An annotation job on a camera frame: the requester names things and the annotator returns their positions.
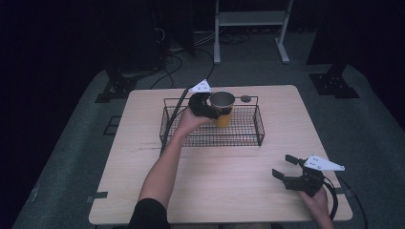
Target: sleeve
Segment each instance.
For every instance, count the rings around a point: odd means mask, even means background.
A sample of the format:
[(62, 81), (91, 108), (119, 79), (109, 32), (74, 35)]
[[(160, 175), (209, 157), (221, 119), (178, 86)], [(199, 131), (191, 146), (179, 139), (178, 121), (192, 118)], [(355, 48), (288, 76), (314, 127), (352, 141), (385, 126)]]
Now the sleeve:
[(128, 229), (168, 229), (167, 211), (153, 198), (144, 198), (135, 206)]

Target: wire basket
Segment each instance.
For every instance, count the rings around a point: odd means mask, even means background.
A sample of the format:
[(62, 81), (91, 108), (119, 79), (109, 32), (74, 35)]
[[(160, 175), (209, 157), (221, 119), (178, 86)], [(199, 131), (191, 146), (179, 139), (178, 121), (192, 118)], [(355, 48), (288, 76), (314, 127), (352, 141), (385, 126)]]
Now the wire basket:
[[(262, 118), (257, 96), (237, 97), (245, 103), (253, 103), (254, 105), (233, 105), (232, 118), (228, 127), (218, 128), (212, 121), (204, 123), (199, 129), (191, 133), (184, 141), (183, 146), (186, 147), (205, 147), (205, 146), (261, 146), (265, 138), (265, 129), (263, 127)], [(169, 103), (177, 103), (177, 98), (165, 98), (163, 116), (160, 126), (160, 140), (163, 142), (164, 133), (167, 124), (176, 108), (176, 105), (170, 106)], [(179, 108), (170, 128), (167, 142), (173, 136), (174, 131), (179, 126), (181, 112), (187, 108), (183, 104), (188, 104), (186, 98)]]

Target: white shelf frame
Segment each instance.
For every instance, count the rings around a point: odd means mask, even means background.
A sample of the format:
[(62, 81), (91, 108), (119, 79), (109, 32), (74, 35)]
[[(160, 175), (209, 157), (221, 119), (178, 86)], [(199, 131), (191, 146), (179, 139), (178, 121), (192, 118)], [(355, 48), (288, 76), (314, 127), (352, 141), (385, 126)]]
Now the white shelf frame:
[(268, 25), (282, 26), (280, 36), (275, 38), (275, 42), (283, 64), (288, 64), (289, 58), (283, 42), (286, 35), (289, 16), (291, 14), (292, 3), (293, 0), (288, 0), (288, 7), (286, 10), (220, 12), (220, 0), (217, 0), (215, 6), (214, 64), (219, 65), (221, 63), (220, 27)]

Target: yellow cup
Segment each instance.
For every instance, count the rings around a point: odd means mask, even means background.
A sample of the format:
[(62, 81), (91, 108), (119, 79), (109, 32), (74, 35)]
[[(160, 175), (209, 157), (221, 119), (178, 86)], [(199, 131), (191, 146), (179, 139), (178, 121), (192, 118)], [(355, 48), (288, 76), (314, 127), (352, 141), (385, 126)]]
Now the yellow cup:
[(228, 113), (221, 115), (218, 119), (214, 119), (214, 124), (220, 128), (229, 126), (235, 96), (228, 92), (217, 92), (209, 96), (209, 102), (213, 108)]

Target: human arm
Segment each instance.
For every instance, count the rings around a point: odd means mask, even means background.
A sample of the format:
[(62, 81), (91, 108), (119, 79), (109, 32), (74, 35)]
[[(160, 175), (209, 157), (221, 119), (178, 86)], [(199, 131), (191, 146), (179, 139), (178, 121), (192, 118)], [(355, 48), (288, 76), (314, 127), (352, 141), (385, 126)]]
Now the human arm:
[(301, 191), (298, 192), (298, 195), (309, 208), (310, 214), (320, 229), (333, 229), (328, 210), (328, 196), (324, 187), (319, 189), (312, 198)]
[(153, 198), (167, 209), (176, 180), (181, 146), (190, 133), (208, 120), (207, 117), (194, 116), (188, 108), (182, 112), (178, 128), (143, 182), (138, 201)]

